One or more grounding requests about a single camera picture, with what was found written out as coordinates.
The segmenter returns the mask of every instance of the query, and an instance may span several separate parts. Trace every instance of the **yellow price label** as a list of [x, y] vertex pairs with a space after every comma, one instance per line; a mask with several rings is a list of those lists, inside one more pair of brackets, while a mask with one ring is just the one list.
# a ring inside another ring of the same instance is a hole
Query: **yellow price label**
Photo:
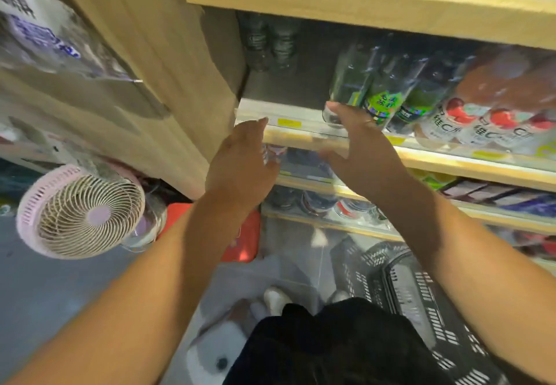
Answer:
[[394, 146], [399, 146], [402, 143], [405, 142], [405, 137], [399, 137], [399, 136], [388, 136], [385, 135], [386, 138], [390, 141], [390, 143]]
[[289, 120], [287, 118], [279, 118], [278, 125], [280, 127], [301, 128], [301, 122], [297, 120]]
[[474, 158], [481, 158], [483, 160], [501, 160], [507, 157], [507, 154], [501, 154], [500, 152], [490, 152], [490, 151], [475, 151], [471, 154]]

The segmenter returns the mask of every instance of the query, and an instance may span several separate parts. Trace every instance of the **hand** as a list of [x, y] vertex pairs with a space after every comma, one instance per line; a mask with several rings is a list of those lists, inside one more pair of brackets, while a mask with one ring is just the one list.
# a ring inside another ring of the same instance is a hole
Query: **hand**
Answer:
[[262, 134], [267, 118], [238, 124], [212, 159], [205, 182], [207, 194], [223, 196], [251, 211], [268, 195], [280, 164], [264, 164]]
[[390, 141], [360, 108], [338, 102], [327, 107], [336, 113], [349, 136], [349, 156], [341, 157], [330, 149], [319, 152], [332, 170], [354, 192], [376, 205], [388, 199], [393, 187], [413, 179], [401, 163]]

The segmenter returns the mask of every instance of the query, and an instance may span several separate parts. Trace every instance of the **forearm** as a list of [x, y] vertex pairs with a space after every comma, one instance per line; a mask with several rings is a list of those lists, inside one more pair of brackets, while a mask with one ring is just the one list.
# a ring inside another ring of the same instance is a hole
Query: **forearm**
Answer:
[[156, 382], [247, 213], [201, 198], [8, 383]]
[[556, 382], [556, 280], [413, 178], [393, 193], [379, 206], [490, 350]]

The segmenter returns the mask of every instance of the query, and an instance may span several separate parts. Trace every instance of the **gray floor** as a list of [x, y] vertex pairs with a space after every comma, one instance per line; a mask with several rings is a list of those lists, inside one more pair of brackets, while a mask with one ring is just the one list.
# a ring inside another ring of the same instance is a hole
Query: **gray floor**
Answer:
[[[81, 261], [38, 255], [17, 237], [14, 219], [0, 218], [0, 383], [52, 337], [133, 260], [115, 248]], [[249, 264], [220, 264], [214, 272], [163, 385], [190, 383], [184, 353], [199, 330], [241, 298], [260, 297], [270, 285], [316, 313], [336, 290], [330, 249], [347, 233], [297, 222], [263, 221], [259, 258]], [[362, 248], [379, 240], [352, 235]]]

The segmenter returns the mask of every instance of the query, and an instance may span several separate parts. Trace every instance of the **pink fan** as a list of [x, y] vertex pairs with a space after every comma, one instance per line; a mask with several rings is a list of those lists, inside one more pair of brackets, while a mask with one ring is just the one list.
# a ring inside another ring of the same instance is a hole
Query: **pink fan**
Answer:
[[17, 231], [30, 248], [58, 259], [83, 259], [117, 246], [145, 209], [135, 176], [114, 167], [119, 181], [63, 165], [39, 178], [17, 211]]

